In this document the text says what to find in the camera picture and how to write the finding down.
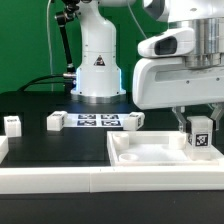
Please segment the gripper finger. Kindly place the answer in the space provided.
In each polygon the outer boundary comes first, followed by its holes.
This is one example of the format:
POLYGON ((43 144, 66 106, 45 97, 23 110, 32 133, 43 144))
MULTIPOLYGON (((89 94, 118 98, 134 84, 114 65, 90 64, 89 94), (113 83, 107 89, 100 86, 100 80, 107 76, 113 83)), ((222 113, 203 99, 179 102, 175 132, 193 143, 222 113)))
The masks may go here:
POLYGON ((222 103, 214 103, 212 105, 213 107, 213 112, 210 116, 210 118, 213 120, 213 126, 214 130, 218 131, 219 130, 219 122, 224 115, 224 102, 222 103))
POLYGON ((183 114, 185 112, 185 107, 184 106, 173 107, 172 112, 174 113, 176 119, 179 122, 179 131, 185 132, 186 126, 187 126, 186 119, 183 116, 183 114))

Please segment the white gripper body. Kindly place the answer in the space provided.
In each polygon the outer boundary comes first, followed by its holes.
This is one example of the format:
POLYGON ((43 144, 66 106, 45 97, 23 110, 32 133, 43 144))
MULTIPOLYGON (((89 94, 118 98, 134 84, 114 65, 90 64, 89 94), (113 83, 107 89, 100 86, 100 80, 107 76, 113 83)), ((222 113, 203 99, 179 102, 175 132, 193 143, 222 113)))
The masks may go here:
POLYGON ((224 102, 224 66, 190 69, 192 28, 174 28, 138 44, 132 98, 142 110, 224 102))

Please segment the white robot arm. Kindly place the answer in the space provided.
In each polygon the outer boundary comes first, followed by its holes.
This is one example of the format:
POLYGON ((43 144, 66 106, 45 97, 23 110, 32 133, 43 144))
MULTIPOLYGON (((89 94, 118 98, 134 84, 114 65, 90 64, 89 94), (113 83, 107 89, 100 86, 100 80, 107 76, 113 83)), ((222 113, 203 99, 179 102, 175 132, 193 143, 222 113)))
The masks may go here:
MULTIPOLYGON (((100 6, 124 6, 136 0, 81 0, 82 63, 72 94, 88 102, 119 93, 116 29, 100 6)), ((138 44, 132 98, 142 110, 171 108, 186 131, 181 108, 213 104, 212 128, 224 115, 224 0, 142 0, 145 12, 168 29, 138 44)))

